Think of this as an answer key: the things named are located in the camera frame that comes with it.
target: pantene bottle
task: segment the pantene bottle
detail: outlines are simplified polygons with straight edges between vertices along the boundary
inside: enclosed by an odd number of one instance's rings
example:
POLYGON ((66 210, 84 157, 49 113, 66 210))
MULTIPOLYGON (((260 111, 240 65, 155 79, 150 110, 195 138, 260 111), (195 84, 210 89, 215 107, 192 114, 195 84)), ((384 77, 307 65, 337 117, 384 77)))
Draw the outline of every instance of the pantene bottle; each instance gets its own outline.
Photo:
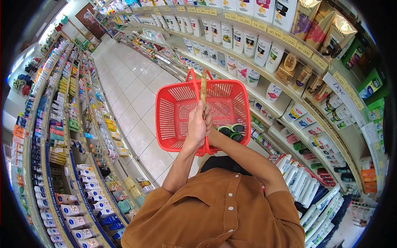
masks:
POLYGON ((221 24, 217 22, 211 22, 211 29, 212 29, 212 35, 214 37, 214 42, 215 43, 222 43, 222 28, 221 24))
POLYGON ((227 56, 227 70, 232 75, 237 75, 237 60, 233 57, 227 56))
POLYGON ((212 35, 211 22, 205 20, 201 20, 201 21, 202 21, 202 26, 204 27, 205 39, 209 42, 213 42, 214 36, 212 35))
POLYGON ((269 57, 265 65, 266 70, 268 70, 270 73, 274 73, 280 64, 283 55, 284 47, 273 44, 270 48, 269 57))
POLYGON ((222 45, 225 48, 233 48, 233 28, 227 24, 221 24, 222 45))
POLYGON ((258 35, 245 33, 244 53, 247 58, 253 58, 255 55, 258 35))
POLYGON ((233 37, 234 37, 234 45, 233 45, 234 51, 238 54, 243 54, 245 33, 240 29, 235 28, 233 32, 233 37))
POLYGON ((268 59, 270 47, 272 46, 272 41, 265 37, 259 36, 258 46, 255 51, 254 62, 258 66, 263 67, 268 59))

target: hair product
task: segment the hair product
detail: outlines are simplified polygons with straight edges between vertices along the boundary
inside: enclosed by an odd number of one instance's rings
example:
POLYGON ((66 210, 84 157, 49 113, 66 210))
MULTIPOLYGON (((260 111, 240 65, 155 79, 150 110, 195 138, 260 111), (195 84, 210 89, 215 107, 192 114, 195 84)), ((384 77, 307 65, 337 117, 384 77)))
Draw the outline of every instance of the hair product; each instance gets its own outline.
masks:
POLYGON ((244 41, 245 41, 245 33, 240 29, 234 29, 234 46, 233 49, 236 53, 243 54, 244 51, 244 41))
POLYGON ((230 25, 222 24, 222 45, 225 48, 233 48, 233 28, 230 25))
POLYGON ((273 24, 289 32, 294 21, 297 0, 277 0, 273 24))
POLYGON ((326 1, 322 1, 314 17, 309 33, 306 36, 305 41, 307 44, 316 50, 320 47, 335 14, 336 11, 330 4, 326 1))
POLYGON ((268 59, 270 47, 272 46, 272 41, 265 37, 259 36, 258 46, 255 50, 254 62, 258 66, 263 67, 268 59))
POLYGON ((254 3, 254 17, 272 23, 276 0, 256 0, 254 3))
POLYGON ((320 7, 317 0, 299 0, 291 33, 304 40, 320 7))
POLYGON ((280 64, 283 55, 284 47, 273 44, 270 48, 269 57, 265 65, 266 70, 268 70, 270 73, 274 73, 280 64))
POLYGON ((233 57, 227 56, 227 70, 232 75, 237 75, 237 60, 233 57))
POLYGON ((204 34, 205 34, 205 39, 209 42, 214 41, 214 37, 212 35, 212 29, 211 29, 211 22, 201 20, 202 26, 204 27, 204 34))
POLYGON ((221 24, 211 22, 212 35, 215 43, 222 43, 221 24))
POLYGON ((243 81, 247 81, 247 66, 240 61, 237 62, 237 76, 243 81))

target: price label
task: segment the price label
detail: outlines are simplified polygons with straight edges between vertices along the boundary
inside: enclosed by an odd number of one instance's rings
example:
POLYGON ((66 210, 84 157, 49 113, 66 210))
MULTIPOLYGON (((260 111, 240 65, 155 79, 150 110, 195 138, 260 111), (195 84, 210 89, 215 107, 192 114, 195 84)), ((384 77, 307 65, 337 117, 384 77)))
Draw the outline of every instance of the price label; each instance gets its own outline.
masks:
POLYGON ((205 13, 207 13, 208 15, 216 15, 216 10, 205 9, 205 13))
POLYGON ((310 58, 313 54, 313 51, 310 50, 309 48, 305 47, 303 44, 301 43, 297 43, 296 49, 298 49, 298 51, 300 51, 301 53, 303 53, 304 55, 306 55, 308 58, 310 58))
POLYGON ((196 8, 195 7, 186 7, 187 12, 195 12, 196 13, 196 8))
POLYGON ((279 38, 279 39, 283 38, 283 33, 278 31, 277 29, 272 28, 272 27, 268 27, 268 33, 273 35, 276 38, 279 38))
POLYGON ((229 13, 229 12, 225 12, 225 18, 226 19, 231 19, 233 21, 237 21, 237 15, 229 13))
POLYGON ((251 26, 251 21, 252 20, 251 20, 251 18, 238 15, 237 16, 237 21, 251 26))
POLYGON ((286 43, 288 43, 289 45, 293 46, 293 47, 296 47, 297 43, 298 43, 297 40, 295 40, 294 38, 290 37, 287 34, 283 34, 283 39, 282 40, 285 41, 286 43))
POLYGON ((359 96, 355 96, 353 99, 354 104, 356 105, 356 107, 359 110, 362 110, 364 108, 364 105, 362 104, 362 102, 360 101, 360 97, 359 96))
POLYGON ((312 61, 323 70, 325 70, 328 66, 328 64, 322 58, 317 56, 317 54, 313 54, 312 61))
POLYGON ((260 23, 255 20, 251 20, 251 25, 257 29, 260 29, 260 30, 263 30, 266 32, 267 25, 264 23, 260 23))
POLYGON ((196 8, 196 12, 206 14, 205 9, 203 9, 203 8, 196 8))
POLYGON ((347 85, 347 80, 338 71, 336 71, 332 76, 340 85, 342 85, 342 87, 347 85))

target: store shelf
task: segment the store shelf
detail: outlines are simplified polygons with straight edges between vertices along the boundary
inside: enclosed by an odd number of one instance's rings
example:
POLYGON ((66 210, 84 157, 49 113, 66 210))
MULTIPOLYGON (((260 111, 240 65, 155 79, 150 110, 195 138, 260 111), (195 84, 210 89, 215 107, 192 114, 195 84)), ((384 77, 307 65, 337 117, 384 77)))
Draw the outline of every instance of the store shelf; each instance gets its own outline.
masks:
POLYGON ((51 178, 50 160, 48 158, 48 142, 42 142, 41 144, 41 162, 44 190, 46 192, 48 204, 52 216, 54 217, 54 222, 56 223, 58 232, 61 234, 66 247, 79 247, 70 233, 70 230, 63 218, 62 212, 55 198, 55 191, 51 178))
POLYGON ((66 157, 66 161, 67 161, 67 165, 69 167, 70 177, 74 181, 72 184, 73 190, 74 190, 73 194, 77 195, 79 205, 80 205, 82 211, 84 213, 86 213, 85 219, 88 221, 88 224, 91 226, 96 237, 101 241, 101 243, 104 247, 116 248, 116 246, 113 244, 113 242, 110 240, 110 238, 107 236, 107 234, 103 230, 101 224, 99 223, 98 219, 95 216, 95 213, 93 212, 90 204, 88 203, 87 197, 85 196, 84 189, 83 189, 81 182, 79 180, 79 176, 77 173, 76 164, 74 162, 72 150, 67 149, 67 151, 69 152, 69 157, 66 157))

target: aisle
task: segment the aisle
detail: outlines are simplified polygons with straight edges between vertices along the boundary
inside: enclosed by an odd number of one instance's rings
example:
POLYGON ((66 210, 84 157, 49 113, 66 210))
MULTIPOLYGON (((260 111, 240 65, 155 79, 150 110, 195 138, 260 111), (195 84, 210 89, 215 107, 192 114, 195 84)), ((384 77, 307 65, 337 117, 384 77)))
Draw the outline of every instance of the aisle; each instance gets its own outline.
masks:
MULTIPOLYGON (((162 150, 156 140, 154 103, 157 91, 179 80, 128 46, 108 35, 92 54, 103 90, 132 149, 160 186, 178 155, 162 150)), ((253 140, 249 147, 263 156, 268 154, 253 140)), ((197 173, 195 157, 189 177, 197 173)))

